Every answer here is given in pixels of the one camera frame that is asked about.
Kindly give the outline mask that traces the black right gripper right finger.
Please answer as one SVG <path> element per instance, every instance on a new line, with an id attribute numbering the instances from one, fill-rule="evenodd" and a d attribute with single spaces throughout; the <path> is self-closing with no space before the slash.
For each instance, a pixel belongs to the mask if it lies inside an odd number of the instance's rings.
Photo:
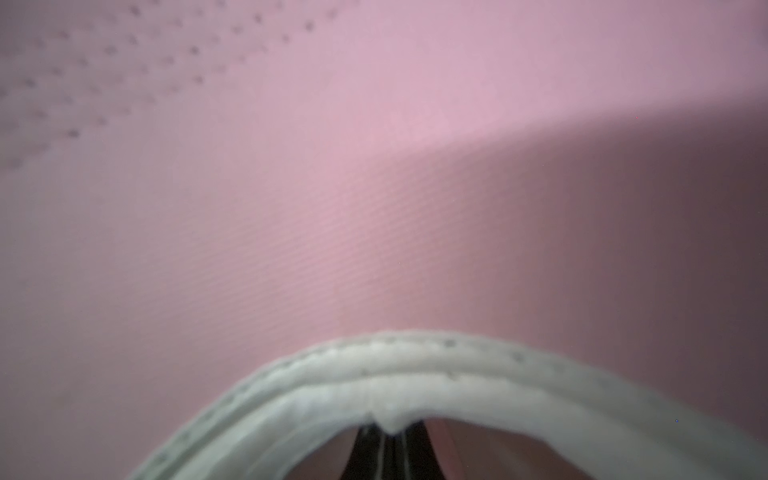
<path id="1" fill-rule="evenodd" d="M 393 478 L 398 480 L 445 480 L 424 421 L 418 421 L 394 437 Z"/>

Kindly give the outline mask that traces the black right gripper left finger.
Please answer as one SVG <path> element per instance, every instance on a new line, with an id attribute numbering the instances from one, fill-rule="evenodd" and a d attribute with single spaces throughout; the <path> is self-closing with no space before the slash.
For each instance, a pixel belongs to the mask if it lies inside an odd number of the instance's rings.
<path id="1" fill-rule="evenodd" d="M 355 437 L 341 480 L 381 480 L 387 435 L 376 425 L 362 426 Z"/>

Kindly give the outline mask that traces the pink baseball cap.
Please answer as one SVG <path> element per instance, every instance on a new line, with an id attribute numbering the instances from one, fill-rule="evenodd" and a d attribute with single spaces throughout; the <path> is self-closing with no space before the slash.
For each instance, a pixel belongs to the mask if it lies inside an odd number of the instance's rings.
<path id="1" fill-rule="evenodd" d="M 767 475 L 763 1 L 5 1 L 1 475 Z"/>

